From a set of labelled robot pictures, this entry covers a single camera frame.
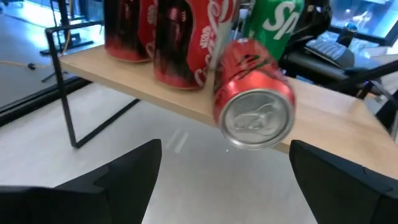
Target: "black and red can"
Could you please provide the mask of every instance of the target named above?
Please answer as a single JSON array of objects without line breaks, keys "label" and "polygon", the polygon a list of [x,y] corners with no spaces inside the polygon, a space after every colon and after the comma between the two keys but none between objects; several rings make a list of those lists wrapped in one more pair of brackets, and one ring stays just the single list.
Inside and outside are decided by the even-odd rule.
[{"label": "black and red can", "polygon": [[105,49],[121,60],[150,60],[157,0],[104,0]]},{"label": "black and red can", "polygon": [[221,3],[222,0],[159,0],[154,52],[158,80],[188,90],[204,85]]}]

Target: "green sprite can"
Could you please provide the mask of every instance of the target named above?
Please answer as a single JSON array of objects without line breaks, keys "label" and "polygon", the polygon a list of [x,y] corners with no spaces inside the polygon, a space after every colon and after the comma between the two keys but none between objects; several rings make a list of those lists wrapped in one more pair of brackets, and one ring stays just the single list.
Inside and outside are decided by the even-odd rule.
[{"label": "green sprite can", "polygon": [[264,44],[279,60],[304,8],[304,0],[252,0],[244,36]]}]

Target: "soda can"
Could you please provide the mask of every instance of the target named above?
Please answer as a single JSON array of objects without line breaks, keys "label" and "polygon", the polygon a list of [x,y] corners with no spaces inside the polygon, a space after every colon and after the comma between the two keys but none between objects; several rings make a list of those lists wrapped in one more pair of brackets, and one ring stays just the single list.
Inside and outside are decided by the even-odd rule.
[{"label": "soda can", "polygon": [[304,0],[252,0],[244,36],[258,40],[279,60],[304,8]]},{"label": "soda can", "polygon": [[156,6],[156,0],[104,0],[106,51],[121,60],[150,60]]},{"label": "soda can", "polygon": [[215,73],[213,116],[224,137],[241,149],[276,145],[292,129],[294,91],[258,41],[226,46]]},{"label": "soda can", "polygon": [[202,88],[220,15],[221,0],[159,0],[154,52],[156,79],[179,89]]},{"label": "soda can", "polygon": [[218,19],[218,25],[216,28],[217,39],[210,62],[210,69],[212,70],[216,68],[216,64],[223,53],[225,45],[232,38],[232,24],[233,22],[237,22],[239,19],[239,3],[240,0],[223,1],[221,15]]}]

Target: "wooden shelf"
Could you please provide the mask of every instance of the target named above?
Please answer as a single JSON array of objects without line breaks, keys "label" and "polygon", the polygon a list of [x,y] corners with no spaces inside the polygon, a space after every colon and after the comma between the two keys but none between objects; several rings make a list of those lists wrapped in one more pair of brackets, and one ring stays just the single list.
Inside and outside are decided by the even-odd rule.
[{"label": "wooden shelf", "polygon": [[[60,60],[63,69],[79,77],[215,126],[211,72],[204,89],[182,91],[157,82],[151,63],[120,62],[110,57],[103,46]],[[361,100],[299,80],[289,82],[297,95],[295,125],[276,149],[288,152],[291,140],[299,139],[398,179],[398,148]]]}]

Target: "star wars can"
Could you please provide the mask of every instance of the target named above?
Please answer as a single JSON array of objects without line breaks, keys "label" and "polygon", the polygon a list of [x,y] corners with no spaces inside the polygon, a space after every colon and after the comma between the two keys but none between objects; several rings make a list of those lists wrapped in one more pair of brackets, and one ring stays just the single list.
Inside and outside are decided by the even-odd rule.
[{"label": "star wars can", "polygon": [[203,87],[220,15],[221,0],[159,0],[154,52],[159,81],[186,90]]},{"label": "star wars can", "polygon": [[157,0],[104,0],[105,49],[121,60],[150,60]]},{"label": "star wars can", "polygon": [[215,73],[213,116],[241,149],[274,146],[294,124],[295,94],[268,50],[253,39],[234,40]]}]

